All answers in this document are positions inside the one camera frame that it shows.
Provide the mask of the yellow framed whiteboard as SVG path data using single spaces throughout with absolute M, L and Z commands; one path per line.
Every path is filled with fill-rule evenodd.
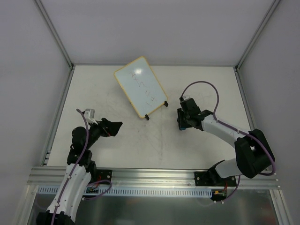
M 168 97 L 145 57 L 126 64 L 114 72 L 114 77 L 141 119 L 168 106 Z

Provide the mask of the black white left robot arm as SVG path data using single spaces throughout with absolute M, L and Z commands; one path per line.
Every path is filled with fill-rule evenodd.
M 91 159 L 90 147 L 100 137 L 116 136 L 123 123 L 105 118 L 95 123 L 84 120 L 84 123 L 84 127 L 76 127 L 71 132 L 72 140 L 63 181 L 45 212 L 38 213 L 37 225 L 74 225 L 88 185 L 101 182 L 111 184 L 110 180 L 99 179 L 96 163 Z

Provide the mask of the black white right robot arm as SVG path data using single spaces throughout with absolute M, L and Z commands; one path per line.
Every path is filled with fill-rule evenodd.
M 275 165 L 275 157 L 261 130 L 247 132 L 227 125 L 216 119 L 213 112 L 200 110 L 193 98 L 180 98 L 177 115 L 180 130 L 195 128 L 210 133 L 235 150 L 235 158 L 214 164 L 199 177 L 202 185 L 218 186 L 226 179 L 239 175 L 251 179 L 258 174 L 262 175 L 267 167 Z

